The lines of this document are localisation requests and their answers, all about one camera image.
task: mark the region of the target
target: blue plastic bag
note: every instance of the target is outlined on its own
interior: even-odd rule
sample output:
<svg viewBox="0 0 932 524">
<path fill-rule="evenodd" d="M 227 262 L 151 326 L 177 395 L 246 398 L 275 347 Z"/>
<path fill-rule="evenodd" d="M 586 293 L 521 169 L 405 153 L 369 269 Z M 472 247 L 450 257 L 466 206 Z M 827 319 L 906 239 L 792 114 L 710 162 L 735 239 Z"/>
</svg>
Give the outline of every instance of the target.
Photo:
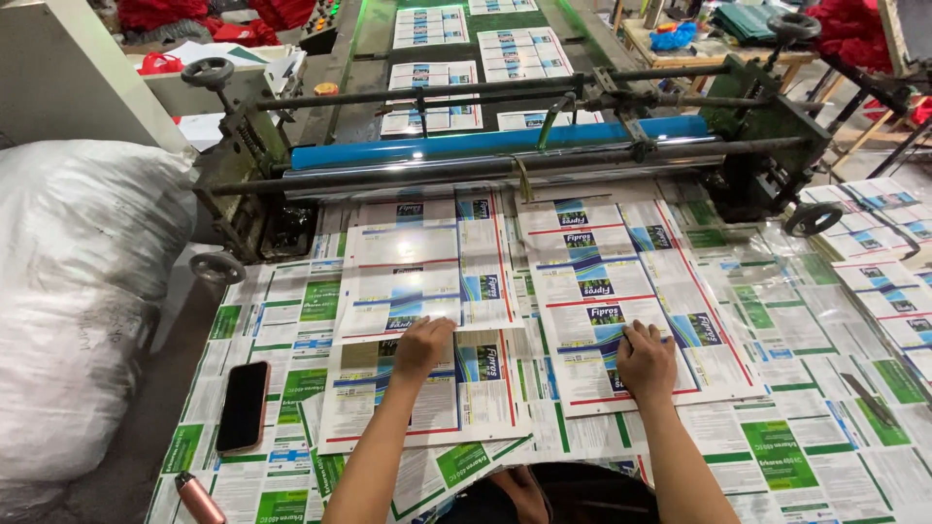
<svg viewBox="0 0 932 524">
<path fill-rule="evenodd" d="M 676 31 L 670 33 L 651 33 L 651 51 L 682 48 L 692 41 L 694 34 L 696 34 L 696 24 L 691 21 L 681 23 Z"/>
</svg>

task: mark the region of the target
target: black phone screen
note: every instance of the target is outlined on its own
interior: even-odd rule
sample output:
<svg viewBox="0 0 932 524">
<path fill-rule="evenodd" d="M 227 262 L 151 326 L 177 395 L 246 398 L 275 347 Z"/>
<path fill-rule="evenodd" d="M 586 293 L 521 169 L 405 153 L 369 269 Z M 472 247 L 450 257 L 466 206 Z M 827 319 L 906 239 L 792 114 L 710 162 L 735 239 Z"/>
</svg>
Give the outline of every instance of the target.
<svg viewBox="0 0 932 524">
<path fill-rule="evenodd" d="M 237 365 L 230 369 L 224 410 L 217 431 L 217 452 L 248 448 L 259 442 L 266 402 L 268 362 Z"/>
</svg>

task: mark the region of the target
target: green cloth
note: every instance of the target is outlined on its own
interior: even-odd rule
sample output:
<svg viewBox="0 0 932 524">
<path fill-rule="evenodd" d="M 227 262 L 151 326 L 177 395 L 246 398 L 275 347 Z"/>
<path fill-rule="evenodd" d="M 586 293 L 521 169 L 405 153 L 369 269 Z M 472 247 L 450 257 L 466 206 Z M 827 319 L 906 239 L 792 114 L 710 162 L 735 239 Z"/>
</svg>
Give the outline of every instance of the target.
<svg viewBox="0 0 932 524">
<path fill-rule="evenodd" d="M 712 20 L 741 46 L 772 46 L 776 35 L 767 29 L 767 19 L 783 13 L 785 9 L 774 6 L 725 4 L 715 10 Z"/>
</svg>

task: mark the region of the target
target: blue roller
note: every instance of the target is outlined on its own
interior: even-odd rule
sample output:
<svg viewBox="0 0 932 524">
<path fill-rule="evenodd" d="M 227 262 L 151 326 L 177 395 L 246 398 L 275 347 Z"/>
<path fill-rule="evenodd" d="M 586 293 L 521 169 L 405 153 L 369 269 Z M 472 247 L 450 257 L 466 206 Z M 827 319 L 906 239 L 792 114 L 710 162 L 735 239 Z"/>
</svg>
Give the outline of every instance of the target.
<svg viewBox="0 0 932 524">
<path fill-rule="evenodd" d="M 639 122 L 644 132 L 653 138 L 682 138 L 708 134 L 706 121 L 697 115 L 645 118 Z M 516 153 L 533 150 L 540 135 L 540 129 L 529 129 L 437 138 L 408 138 L 358 144 L 296 147 L 292 151 L 292 169 L 311 169 L 373 160 L 438 159 L 454 155 Z M 562 126 L 550 130 L 547 148 L 617 144 L 624 140 L 628 140 L 628 134 L 617 122 Z"/>
</svg>

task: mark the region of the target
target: handwheel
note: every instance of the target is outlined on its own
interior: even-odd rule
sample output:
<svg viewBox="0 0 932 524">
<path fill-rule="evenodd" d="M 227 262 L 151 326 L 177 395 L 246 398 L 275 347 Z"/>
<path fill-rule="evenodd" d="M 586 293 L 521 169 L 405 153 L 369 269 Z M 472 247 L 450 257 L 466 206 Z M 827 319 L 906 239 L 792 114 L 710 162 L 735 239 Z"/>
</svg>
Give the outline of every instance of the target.
<svg viewBox="0 0 932 524">
<path fill-rule="evenodd" d="M 783 232 L 791 237 L 811 237 L 838 224 L 843 214 L 844 208 L 838 202 L 798 204 L 796 211 L 783 225 Z"/>
<path fill-rule="evenodd" d="M 778 42 L 796 42 L 819 36 L 822 24 L 802 13 L 783 13 L 767 19 L 767 29 L 776 34 Z"/>
<path fill-rule="evenodd" d="M 209 283 L 232 285 L 246 278 L 246 268 L 229 251 L 198 253 L 187 265 L 192 273 Z"/>
<path fill-rule="evenodd" d="M 202 58 L 185 66 L 181 79 L 197 88 L 218 91 L 233 76 L 233 62 L 220 57 Z"/>
</svg>

